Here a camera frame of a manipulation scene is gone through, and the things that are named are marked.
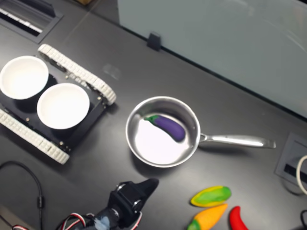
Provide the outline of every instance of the black table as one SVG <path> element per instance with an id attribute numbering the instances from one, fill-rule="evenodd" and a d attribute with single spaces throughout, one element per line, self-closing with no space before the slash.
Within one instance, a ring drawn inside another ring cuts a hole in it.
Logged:
<path id="1" fill-rule="evenodd" d="M 63 166 L 34 153 L 25 141 L 0 127 L 0 162 L 23 162 L 42 182 L 46 230 L 53 230 L 71 212 L 98 212 L 119 182 L 150 177 L 159 178 L 160 185 L 143 209 L 141 230 L 185 229 L 202 210 L 189 205 L 189 199 L 203 188 L 220 184 L 229 186 L 233 195 L 214 229 L 229 229 L 228 212 L 237 205 L 250 229 L 290 230 L 300 225 L 299 213 L 307 199 L 286 191 L 274 170 L 289 132 L 307 138 L 305 122 L 169 53 L 147 48 L 144 41 L 78 4 L 54 0 L 54 6 L 65 17 L 43 43 L 100 76 L 118 99 Z M 38 47 L 0 26 L 0 68 L 14 57 L 35 54 Z M 106 65 L 116 70 L 114 76 L 104 72 Z M 125 123 L 134 106 L 158 95 L 186 102 L 204 133 L 272 138 L 277 148 L 204 147 L 178 167 L 149 167 L 129 150 Z M 0 173 L 0 202 L 38 229 L 35 184 L 18 168 L 6 170 L 10 176 Z"/>

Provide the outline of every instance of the toy eggplant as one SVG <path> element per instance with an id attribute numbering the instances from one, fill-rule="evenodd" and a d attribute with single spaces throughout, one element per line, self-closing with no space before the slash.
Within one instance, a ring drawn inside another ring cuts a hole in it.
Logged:
<path id="1" fill-rule="evenodd" d="M 150 123 L 168 133 L 177 142 L 183 141 L 186 136 L 184 128 L 167 117 L 154 115 L 146 117 L 144 120 L 150 121 Z"/>

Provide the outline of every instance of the toy vegetable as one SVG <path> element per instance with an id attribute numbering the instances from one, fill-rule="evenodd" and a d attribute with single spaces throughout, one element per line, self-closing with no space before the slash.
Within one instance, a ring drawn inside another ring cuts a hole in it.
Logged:
<path id="1" fill-rule="evenodd" d="M 228 204 L 212 207 L 198 213 L 188 226 L 188 230 L 210 230 L 219 221 Z"/>
<path id="2" fill-rule="evenodd" d="M 240 206 L 234 207 L 229 214 L 229 221 L 232 230 L 248 230 L 240 217 Z"/>
<path id="3" fill-rule="evenodd" d="M 186 136 L 184 128 L 167 117 L 154 115 L 146 117 L 144 120 L 150 121 L 150 123 L 168 133 L 177 142 L 182 141 Z"/>
<path id="4" fill-rule="evenodd" d="M 213 207 L 224 203 L 231 196 L 231 190 L 225 186 L 213 186 L 197 193 L 191 204 L 199 207 Z"/>

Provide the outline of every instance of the red chili pepper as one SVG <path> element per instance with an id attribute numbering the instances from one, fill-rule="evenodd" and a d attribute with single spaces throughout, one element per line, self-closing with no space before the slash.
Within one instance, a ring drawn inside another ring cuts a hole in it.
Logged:
<path id="1" fill-rule="evenodd" d="M 248 230 L 240 217 L 240 206 L 234 207 L 229 214 L 229 221 L 232 230 Z"/>

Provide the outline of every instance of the bowl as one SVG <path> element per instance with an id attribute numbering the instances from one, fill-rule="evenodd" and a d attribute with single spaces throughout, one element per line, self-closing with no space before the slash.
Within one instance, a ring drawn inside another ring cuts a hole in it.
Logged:
<path id="1" fill-rule="evenodd" d="M 48 76 L 48 67 L 41 59 L 33 56 L 17 57 L 0 72 L 0 90 L 16 100 L 28 99 L 43 90 Z"/>
<path id="2" fill-rule="evenodd" d="M 90 99 L 86 91 L 71 83 L 51 86 L 39 98 L 37 115 L 53 129 L 68 129 L 79 124 L 87 115 Z"/>

